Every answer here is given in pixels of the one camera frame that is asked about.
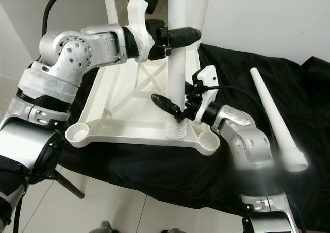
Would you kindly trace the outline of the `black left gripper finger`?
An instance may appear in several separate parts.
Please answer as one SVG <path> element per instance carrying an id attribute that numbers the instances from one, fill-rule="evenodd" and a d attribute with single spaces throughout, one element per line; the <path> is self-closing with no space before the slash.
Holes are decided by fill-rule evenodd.
<path id="1" fill-rule="evenodd" d="M 169 46 L 172 49 L 187 47 L 201 39 L 201 31 L 192 27 L 169 30 Z"/>

